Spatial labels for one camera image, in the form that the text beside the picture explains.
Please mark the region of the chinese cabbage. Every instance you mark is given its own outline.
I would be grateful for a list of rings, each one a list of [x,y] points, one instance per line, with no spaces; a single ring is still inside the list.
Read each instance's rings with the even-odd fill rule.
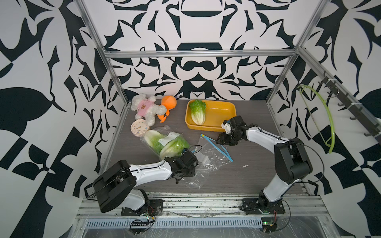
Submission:
[[[144,139],[146,143],[151,147],[151,149],[159,155],[164,146],[159,142],[160,139],[164,138],[165,135],[159,133],[158,131],[149,130],[145,133]]]
[[[189,104],[191,118],[196,125],[202,126],[206,119],[206,103],[201,100],[195,100]]]
[[[160,151],[159,158],[164,160],[165,158],[178,157],[182,155],[184,149],[189,149],[190,144],[184,139],[182,135],[168,142]]]

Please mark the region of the yellow plastic tray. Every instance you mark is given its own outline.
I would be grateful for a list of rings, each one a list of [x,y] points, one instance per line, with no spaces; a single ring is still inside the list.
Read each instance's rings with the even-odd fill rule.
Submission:
[[[195,100],[188,102],[185,115],[186,125],[191,130],[224,132],[221,124],[225,120],[230,120],[237,116],[236,107],[233,103],[202,100],[206,103],[206,119],[202,126],[196,125],[191,118],[191,110],[189,108],[189,104],[193,101]]]

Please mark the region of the clear zipper bag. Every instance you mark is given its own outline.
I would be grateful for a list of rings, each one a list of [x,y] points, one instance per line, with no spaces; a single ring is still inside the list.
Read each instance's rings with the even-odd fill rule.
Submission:
[[[193,177],[184,177],[180,180],[180,184],[188,188],[200,189],[208,181],[210,174],[233,162],[224,146],[216,144],[214,139],[204,134],[200,135],[198,144],[191,150],[198,160],[195,174]]]
[[[160,139],[159,142],[165,146],[168,142],[170,142],[171,140],[175,139],[176,137],[182,135],[181,133],[177,133],[175,131],[173,131],[169,126],[164,126],[164,127],[158,127],[158,128],[154,128],[152,129],[154,131],[158,131],[159,133],[165,135],[164,138]],[[141,142],[143,144],[145,144],[154,154],[156,154],[152,149],[151,147],[146,143],[145,139],[144,139],[144,136],[140,138]]]

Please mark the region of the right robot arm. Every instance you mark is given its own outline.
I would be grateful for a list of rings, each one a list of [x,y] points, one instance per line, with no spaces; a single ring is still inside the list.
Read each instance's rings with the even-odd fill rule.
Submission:
[[[297,139],[287,139],[269,133],[253,124],[247,125],[242,117],[225,120],[217,144],[235,146],[240,140],[254,142],[274,154],[275,176],[261,191],[257,207],[260,210],[273,207],[295,183],[313,171],[313,166],[305,150],[304,143]]]

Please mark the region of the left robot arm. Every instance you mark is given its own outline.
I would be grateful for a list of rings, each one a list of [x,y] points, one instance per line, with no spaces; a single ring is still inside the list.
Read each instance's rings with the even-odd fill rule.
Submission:
[[[180,181],[193,177],[197,165],[197,157],[188,150],[153,164],[129,165],[126,160],[121,160],[93,182],[93,194],[102,213],[122,206],[135,215],[142,215],[148,212],[150,200],[143,189],[135,189],[137,186],[157,180]]]

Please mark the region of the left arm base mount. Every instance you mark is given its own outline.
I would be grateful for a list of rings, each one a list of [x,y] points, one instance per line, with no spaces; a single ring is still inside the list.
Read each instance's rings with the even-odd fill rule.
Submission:
[[[137,211],[133,211],[130,208],[123,207],[121,216],[142,216],[142,215],[160,215],[163,211],[163,202],[162,199],[152,199],[149,203],[146,203],[142,208]]]

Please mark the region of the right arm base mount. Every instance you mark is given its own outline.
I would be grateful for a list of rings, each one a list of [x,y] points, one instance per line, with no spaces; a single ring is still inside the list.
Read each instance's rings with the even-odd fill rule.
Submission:
[[[282,200],[269,202],[265,197],[242,199],[241,211],[255,215],[284,214]]]

